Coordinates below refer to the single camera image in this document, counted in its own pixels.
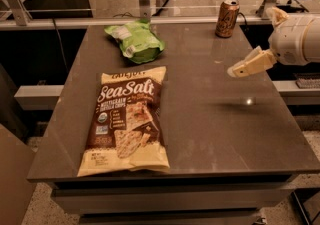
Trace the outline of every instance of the floor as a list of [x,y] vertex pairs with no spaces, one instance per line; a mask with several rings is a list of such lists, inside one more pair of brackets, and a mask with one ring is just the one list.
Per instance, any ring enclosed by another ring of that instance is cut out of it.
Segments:
[[[216,16],[220,3],[223,0],[172,0],[171,14],[175,16]],[[254,15],[263,0],[239,0],[241,11],[245,15]],[[138,0],[90,0],[93,14],[96,18],[111,18],[119,14],[131,13],[139,15]],[[315,2],[307,3],[309,7],[318,5]],[[308,143],[320,159],[320,115],[295,116]],[[42,137],[32,137],[28,145],[37,150]],[[297,187],[320,186],[320,174],[301,175],[294,180]],[[275,207],[261,210],[269,225],[302,225],[297,207],[291,197],[284,199]],[[50,188],[43,183],[36,186],[35,192],[25,214],[22,225],[72,225],[78,224],[79,216],[64,213],[50,199]]]

